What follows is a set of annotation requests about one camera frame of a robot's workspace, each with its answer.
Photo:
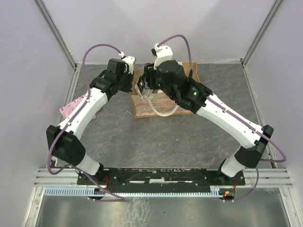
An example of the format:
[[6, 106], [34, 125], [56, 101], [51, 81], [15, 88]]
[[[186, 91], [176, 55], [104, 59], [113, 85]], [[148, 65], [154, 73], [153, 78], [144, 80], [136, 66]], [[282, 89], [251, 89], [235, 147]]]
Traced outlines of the short clear glass bottle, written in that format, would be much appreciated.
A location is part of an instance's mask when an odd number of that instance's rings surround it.
[[151, 100], [152, 98], [152, 92], [146, 81], [146, 77], [140, 76], [135, 84], [135, 90], [137, 92], [137, 95], [142, 99], [142, 100]]

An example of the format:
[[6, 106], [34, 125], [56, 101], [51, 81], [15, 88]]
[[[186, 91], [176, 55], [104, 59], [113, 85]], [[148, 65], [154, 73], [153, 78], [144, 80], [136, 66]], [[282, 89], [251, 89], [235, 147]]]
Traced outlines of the brown canvas tote bag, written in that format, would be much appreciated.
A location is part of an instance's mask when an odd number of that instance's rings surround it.
[[132, 92], [128, 93], [129, 98], [132, 102], [134, 117], [136, 119], [193, 114], [191, 111], [185, 110], [181, 107], [176, 108], [175, 102], [169, 99], [169, 97], [162, 91], [154, 91], [150, 101], [141, 99], [135, 90], [135, 84], [141, 74], [142, 69], [143, 66], [140, 66], [137, 70], [134, 71]]

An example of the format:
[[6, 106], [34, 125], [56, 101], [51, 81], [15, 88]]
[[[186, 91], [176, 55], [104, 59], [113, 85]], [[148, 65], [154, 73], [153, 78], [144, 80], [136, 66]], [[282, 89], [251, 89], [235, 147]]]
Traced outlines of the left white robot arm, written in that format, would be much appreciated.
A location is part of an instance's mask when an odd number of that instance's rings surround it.
[[84, 98], [58, 126], [46, 130], [50, 157], [56, 157], [88, 174], [93, 184], [104, 181], [103, 166], [87, 153], [80, 139], [97, 111], [118, 91], [130, 92], [136, 59], [110, 59], [107, 69], [94, 78]]

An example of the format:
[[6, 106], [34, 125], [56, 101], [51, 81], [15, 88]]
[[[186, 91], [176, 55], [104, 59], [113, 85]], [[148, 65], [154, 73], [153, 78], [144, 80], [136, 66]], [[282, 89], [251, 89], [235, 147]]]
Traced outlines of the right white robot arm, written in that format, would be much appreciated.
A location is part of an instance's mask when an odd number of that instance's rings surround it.
[[229, 108], [208, 87], [186, 76], [177, 61], [157, 67], [145, 64], [137, 85], [141, 92], [162, 90], [177, 106], [210, 120], [239, 142], [238, 150], [222, 162], [216, 174], [220, 184], [227, 185], [238, 172], [258, 165], [274, 129], [254, 124]]

